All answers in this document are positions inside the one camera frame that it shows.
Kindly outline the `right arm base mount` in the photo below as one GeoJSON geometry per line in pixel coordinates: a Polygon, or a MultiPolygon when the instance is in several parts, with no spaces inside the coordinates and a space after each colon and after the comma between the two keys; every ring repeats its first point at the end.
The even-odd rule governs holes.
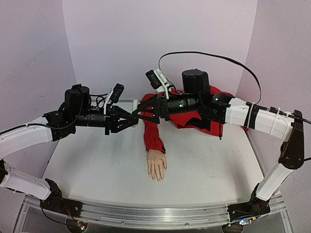
{"type": "Polygon", "coordinates": [[[229,213],[230,222],[259,217],[263,214],[270,213],[269,201],[270,199],[262,200],[261,198],[258,198],[256,196],[256,191],[254,190],[249,201],[228,206],[227,212],[229,213]]]}

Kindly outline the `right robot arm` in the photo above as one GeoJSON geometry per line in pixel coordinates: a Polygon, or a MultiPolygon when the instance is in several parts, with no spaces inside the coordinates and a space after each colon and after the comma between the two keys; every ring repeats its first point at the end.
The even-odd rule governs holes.
{"type": "Polygon", "coordinates": [[[153,123],[177,114],[198,112],[210,125],[238,125],[282,140],[280,157],[255,189],[255,197],[268,201],[288,175],[304,164],[304,128],[300,111],[283,112],[262,107],[227,94],[212,94],[208,74],[198,69],[182,72],[183,93],[170,95],[172,87],[160,69],[146,73],[159,95],[133,102],[132,115],[153,123]]]}

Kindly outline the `red nail polish bottle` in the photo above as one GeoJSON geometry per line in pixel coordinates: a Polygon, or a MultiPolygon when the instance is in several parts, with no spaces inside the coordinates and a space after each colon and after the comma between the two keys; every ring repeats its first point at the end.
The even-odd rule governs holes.
{"type": "Polygon", "coordinates": [[[134,124],[133,126],[131,126],[131,128],[136,128],[136,127],[138,127],[138,126],[139,126],[139,120],[137,121],[136,124],[134,124]]]}

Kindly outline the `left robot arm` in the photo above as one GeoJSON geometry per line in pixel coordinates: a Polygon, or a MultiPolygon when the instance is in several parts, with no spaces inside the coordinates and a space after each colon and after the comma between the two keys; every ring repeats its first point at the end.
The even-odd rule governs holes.
{"type": "Polygon", "coordinates": [[[91,105],[89,88],[73,85],[65,91],[65,99],[58,110],[45,113],[29,123],[15,126],[0,133],[0,185],[46,201],[55,212],[66,206],[56,182],[41,179],[16,170],[4,158],[31,146],[59,141],[76,132],[76,127],[104,128],[105,135],[118,133],[138,123],[138,119],[119,106],[122,84],[108,93],[103,107],[91,105]]]}

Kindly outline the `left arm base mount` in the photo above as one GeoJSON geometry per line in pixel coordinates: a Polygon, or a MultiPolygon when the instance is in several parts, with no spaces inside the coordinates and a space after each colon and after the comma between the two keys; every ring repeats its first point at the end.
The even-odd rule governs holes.
{"type": "Polygon", "coordinates": [[[40,200],[40,206],[55,213],[67,214],[72,217],[79,217],[82,210],[82,202],[67,199],[63,197],[62,191],[54,182],[48,178],[45,179],[48,184],[50,194],[43,200],[40,200]]]}

